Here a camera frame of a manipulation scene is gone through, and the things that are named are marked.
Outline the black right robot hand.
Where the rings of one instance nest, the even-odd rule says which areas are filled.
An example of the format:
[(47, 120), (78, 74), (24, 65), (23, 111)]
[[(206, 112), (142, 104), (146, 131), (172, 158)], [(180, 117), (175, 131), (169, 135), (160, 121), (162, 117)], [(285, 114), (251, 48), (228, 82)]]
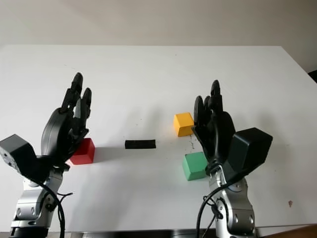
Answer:
[(236, 132), (230, 114), (223, 110), (218, 80), (212, 83), (209, 96), (205, 99), (196, 97), (192, 131), (203, 148), (207, 160), (205, 172), (208, 175), (214, 167), (226, 161), (233, 134)]

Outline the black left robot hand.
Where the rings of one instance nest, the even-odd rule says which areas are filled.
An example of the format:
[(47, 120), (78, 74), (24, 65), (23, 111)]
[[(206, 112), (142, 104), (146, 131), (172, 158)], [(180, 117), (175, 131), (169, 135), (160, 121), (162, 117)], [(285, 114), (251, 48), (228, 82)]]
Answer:
[(83, 75), (78, 72), (42, 133), (41, 154), (49, 157), (55, 167), (64, 166), (89, 132), (86, 121), (91, 113), (92, 91), (88, 87), (82, 94), (82, 85)]

